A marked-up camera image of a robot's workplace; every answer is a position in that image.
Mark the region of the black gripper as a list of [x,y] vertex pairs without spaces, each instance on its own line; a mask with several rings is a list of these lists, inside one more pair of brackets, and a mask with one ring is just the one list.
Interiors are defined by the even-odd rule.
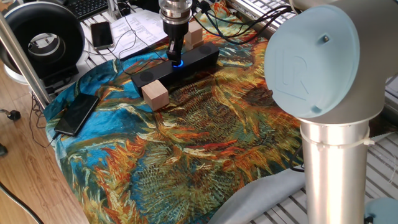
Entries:
[[183,39],[185,34],[188,32],[188,23],[169,24],[163,22],[163,30],[169,37],[169,46],[167,48],[168,60],[175,65],[180,65]]

